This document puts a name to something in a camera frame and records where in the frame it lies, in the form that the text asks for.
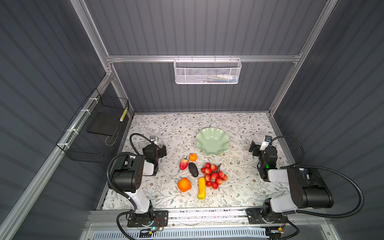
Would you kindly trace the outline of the small orange tangerine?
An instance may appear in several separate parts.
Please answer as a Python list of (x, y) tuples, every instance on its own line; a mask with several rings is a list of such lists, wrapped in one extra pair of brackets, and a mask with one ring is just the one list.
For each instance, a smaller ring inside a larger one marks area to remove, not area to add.
[(196, 154), (190, 154), (190, 155), (189, 155), (189, 160), (190, 160), (190, 161), (195, 162), (197, 159), (198, 159), (198, 157), (197, 157)]

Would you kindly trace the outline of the red fake grape bunch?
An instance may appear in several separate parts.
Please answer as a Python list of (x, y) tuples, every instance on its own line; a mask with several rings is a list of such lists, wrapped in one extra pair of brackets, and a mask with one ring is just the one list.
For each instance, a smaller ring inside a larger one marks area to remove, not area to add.
[(219, 186), (226, 182), (229, 177), (220, 170), (221, 165), (206, 163), (201, 169), (206, 179), (206, 187), (218, 190)]

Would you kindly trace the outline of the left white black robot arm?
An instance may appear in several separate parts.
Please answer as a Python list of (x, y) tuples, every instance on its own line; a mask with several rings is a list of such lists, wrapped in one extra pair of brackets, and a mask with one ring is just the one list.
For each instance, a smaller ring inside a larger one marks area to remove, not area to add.
[(151, 201), (141, 189), (143, 177), (155, 176), (159, 170), (159, 159), (167, 155), (166, 146), (150, 144), (143, 154), (122, 152), (109, 163), (107, 182), (110, 189), (126, 198), (132, 205), (128, 212), (129, 224), (151, 224), (155, 219)]

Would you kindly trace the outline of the yellow fake banana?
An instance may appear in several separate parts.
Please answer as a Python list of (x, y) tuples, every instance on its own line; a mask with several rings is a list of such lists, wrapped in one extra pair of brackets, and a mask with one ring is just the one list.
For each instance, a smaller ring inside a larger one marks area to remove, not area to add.
[(204, 200), (206, 198), (206, 179), (205, 177), (199, 178), (198, 181), (198, 199)]

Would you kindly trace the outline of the large fake orange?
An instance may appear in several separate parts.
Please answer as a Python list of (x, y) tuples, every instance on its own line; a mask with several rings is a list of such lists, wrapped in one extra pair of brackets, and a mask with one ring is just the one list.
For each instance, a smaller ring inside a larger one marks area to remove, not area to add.
[(178, 189), (183, 193), (192, 188), (192, 184), (188, 178), (181, 179), (178, 182), (177, 186), (178, 186)]

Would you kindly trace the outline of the red green fake apple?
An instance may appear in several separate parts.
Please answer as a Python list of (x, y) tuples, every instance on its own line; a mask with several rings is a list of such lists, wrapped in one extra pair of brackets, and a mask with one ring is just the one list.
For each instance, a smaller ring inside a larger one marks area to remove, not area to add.
[(180, 170), (181, 171), (186, 170), (188, 168), (188, 166), (189, 166), (189, 160), (188, 159), (182, 159), (180, 161)]

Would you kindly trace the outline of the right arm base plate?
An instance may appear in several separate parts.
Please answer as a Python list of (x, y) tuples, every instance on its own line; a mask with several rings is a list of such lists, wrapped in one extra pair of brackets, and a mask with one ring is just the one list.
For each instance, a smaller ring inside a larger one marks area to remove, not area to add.
[(262, 208), (248, 208), (245, 209), (248, 217), (249, 224), (286, 224), (287, 221), (280, 213), (267, 211), (264, 212)]

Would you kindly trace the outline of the green scalloped fruit bowl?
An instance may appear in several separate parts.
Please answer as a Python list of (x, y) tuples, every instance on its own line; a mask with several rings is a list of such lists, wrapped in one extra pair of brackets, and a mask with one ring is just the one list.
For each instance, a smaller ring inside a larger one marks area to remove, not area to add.
[(221, 129), (205, 128), (196, 136), (196, 147), (202, 150), (205, 155), (220, 156), (229, 149), (230, 138)]

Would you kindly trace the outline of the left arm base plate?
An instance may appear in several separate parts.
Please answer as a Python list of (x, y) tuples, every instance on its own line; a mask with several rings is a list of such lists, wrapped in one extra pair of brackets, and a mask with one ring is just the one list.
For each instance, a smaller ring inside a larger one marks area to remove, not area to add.
[(169, 211), (154, 211), (145, 214), (129, 214), (128, 228), (139, 227), (166, 227), (168, 225)]

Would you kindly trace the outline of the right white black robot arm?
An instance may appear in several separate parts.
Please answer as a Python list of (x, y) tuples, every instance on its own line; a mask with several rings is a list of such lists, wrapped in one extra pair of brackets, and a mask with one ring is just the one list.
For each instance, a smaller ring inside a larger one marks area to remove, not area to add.
[(259, 216), (266, 223), (274, 223), (278, 214), (301, 209), (328, 209), (334, 198), (316, 169), (286, 167), (278, 169), (276, 147), (270, 145), (268, 136), (261, 145), (251, 141), (249, 152), (258, 157), (257, 169), (261, 179), (270, 183), (288, 184), (290, 193), (264, 201)]

